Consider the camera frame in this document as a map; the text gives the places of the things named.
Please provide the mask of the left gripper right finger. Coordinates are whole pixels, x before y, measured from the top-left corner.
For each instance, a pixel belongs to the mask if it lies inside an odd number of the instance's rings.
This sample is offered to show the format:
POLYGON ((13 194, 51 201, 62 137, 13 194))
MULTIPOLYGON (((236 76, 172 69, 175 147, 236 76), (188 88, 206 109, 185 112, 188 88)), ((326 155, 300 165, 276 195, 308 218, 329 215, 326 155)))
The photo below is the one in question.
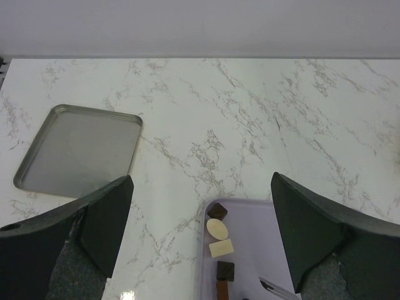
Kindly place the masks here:
POLYGON ((303 299, 399 299, 399 225, 275 172, 271 180, 292 285, 303 299))

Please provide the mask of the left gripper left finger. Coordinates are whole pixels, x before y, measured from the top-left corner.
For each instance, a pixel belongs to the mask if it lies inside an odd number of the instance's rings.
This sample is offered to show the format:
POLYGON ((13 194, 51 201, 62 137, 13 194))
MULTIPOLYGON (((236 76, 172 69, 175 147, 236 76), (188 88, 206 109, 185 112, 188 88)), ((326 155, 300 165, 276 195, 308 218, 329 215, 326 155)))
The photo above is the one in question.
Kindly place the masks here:
POLYGON ((112 277, 134 184, 123 176, 1 228, 1 299, 101 299, 112 277))

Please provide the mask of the metal tongs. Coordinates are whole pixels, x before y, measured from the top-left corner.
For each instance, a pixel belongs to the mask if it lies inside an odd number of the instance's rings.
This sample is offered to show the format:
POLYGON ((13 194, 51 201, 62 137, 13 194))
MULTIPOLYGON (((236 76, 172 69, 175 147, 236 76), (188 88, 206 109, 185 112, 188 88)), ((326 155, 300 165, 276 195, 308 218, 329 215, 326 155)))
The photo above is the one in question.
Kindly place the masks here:
POLYGON ((271 281, 268 281, 264 278, 259 278, 259 281, 262 285, 262 287, 267 290, 269 293, 285 300, 299 300, 299 298, 290 291, 285 290, 284 288, 272 283, 271 281))

